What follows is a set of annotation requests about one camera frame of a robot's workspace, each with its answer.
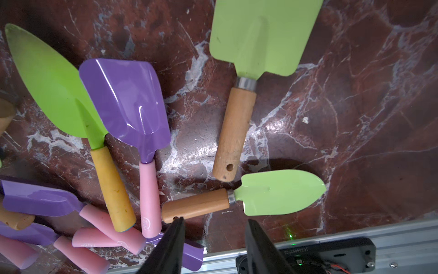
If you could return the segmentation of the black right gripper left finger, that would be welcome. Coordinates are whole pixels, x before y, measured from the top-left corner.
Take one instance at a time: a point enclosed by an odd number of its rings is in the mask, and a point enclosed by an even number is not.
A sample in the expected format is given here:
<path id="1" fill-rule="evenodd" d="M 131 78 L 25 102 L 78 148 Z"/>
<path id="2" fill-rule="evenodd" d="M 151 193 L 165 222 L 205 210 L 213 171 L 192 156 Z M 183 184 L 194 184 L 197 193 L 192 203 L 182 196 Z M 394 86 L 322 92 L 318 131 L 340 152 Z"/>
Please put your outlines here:
<path id="1" fill-rule="evenodd" d="M 184 218 L 175 217 L 137 274 L 180 274 L 185 242 Z"/>

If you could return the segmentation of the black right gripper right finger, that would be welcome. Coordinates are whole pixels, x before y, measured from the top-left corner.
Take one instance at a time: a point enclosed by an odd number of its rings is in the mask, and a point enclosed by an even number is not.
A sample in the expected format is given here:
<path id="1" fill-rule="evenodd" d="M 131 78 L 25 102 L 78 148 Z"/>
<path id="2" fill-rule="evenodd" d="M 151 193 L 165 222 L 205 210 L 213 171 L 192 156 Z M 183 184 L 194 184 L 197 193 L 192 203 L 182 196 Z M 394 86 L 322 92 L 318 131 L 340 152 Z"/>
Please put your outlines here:
<path id="1" fill-rule="evenodd" d="M 256 220 L 245 227 L 245 244 L 250 274 L 296 274 Z"/>

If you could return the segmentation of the green square shovel wooden handle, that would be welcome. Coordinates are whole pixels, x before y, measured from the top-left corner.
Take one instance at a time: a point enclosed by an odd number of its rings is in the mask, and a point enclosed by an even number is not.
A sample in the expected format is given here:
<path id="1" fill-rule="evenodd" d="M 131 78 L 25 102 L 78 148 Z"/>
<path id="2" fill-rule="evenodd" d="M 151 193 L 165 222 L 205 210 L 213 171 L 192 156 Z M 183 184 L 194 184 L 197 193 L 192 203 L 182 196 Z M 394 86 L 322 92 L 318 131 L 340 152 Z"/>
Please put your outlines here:
<path id="1" fill-rule="evenodd" d="M 235 179 L 263 73 L 292 75 L 301 60 L 322 1 L 217 1 L 209 51 L 237 74 L 225 111 L 213 176 Z"/>

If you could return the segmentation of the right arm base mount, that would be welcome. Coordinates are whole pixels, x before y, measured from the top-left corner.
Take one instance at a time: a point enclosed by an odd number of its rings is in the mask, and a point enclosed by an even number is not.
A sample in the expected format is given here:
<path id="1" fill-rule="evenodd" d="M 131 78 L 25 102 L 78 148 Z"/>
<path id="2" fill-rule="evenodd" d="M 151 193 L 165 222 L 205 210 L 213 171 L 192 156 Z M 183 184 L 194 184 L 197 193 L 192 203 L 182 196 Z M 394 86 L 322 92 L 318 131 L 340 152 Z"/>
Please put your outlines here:
<path id="1" fill-rule="evenodd" d="M 239 274 L 365 274 L 375 269 L 376 246 L 366 237 L 299 247 L 236 259 Z"/>

